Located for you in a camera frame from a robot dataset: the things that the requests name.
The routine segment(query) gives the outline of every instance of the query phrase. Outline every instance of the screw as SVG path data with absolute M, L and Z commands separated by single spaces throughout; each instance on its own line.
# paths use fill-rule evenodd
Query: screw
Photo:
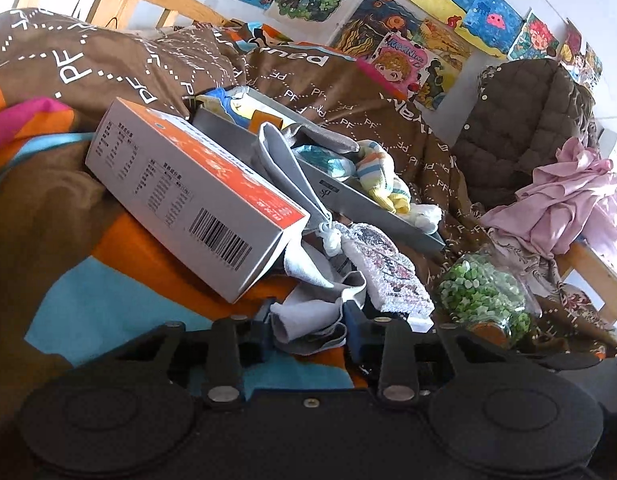
M 393 402 L 406 402 L 415 397 L 415 392 L 413 392 L 413 389 L 408 386 L 393 384 L 392 386 L 387 386 L 384 389 L 384 397 L 388 400 L 392 400 Z
M 215 386 L 208 391 L 213 402 L 233 402 L 239 397 L 239 390 L 233 386 Z
M 305 408 L 318 408 L 319 400 L 317 399 L 304 399 L 304 407 Z

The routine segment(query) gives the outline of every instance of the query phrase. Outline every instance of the white box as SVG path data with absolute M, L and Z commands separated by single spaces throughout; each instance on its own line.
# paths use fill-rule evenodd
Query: white box
M 234 303 L 308 213 L 181 118 L 117 99 L 86 165 L 157 240 Z

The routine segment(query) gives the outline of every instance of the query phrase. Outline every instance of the bed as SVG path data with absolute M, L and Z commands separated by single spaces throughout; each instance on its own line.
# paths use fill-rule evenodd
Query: bed
M 208 328 L 232 314 L 252 316 L 265 298 L 283 299 L 295 286 L 270 275 L 229 305 L 106 193 L 83 160 L 115 96 L 188 119 L 189 97 L 248 85 L 333 131 L 382 142 L 416 199 L 445 213 L 440 254 L 402 248 L 426 285 L 488 242 L 448 146 L 354 60 L 313 44 L 260 48 L 248 24 L 195 0 L 146 0 L 164 8 L 156 28 L 173 25 L 177 14 L 196 22 L 155 40 L 107 28 L 125 28 L 137 1 L 96 0 L 89 23 L 35 0 L 16 0 L 0 14 L 0 471 L 9 478 L 30 475 L 13 415 L 32 389 L 165 320 Z M 552 308 L 554 325 L 565 326 L 555 339 L 562 345 L 571 320 L 561 305 Z M 570 348 L 617 351 L 604 330 L 579 322 Z M 309 358 L 275 354 L 244 379 L 248 391 L 363 384 L 341 348 Z

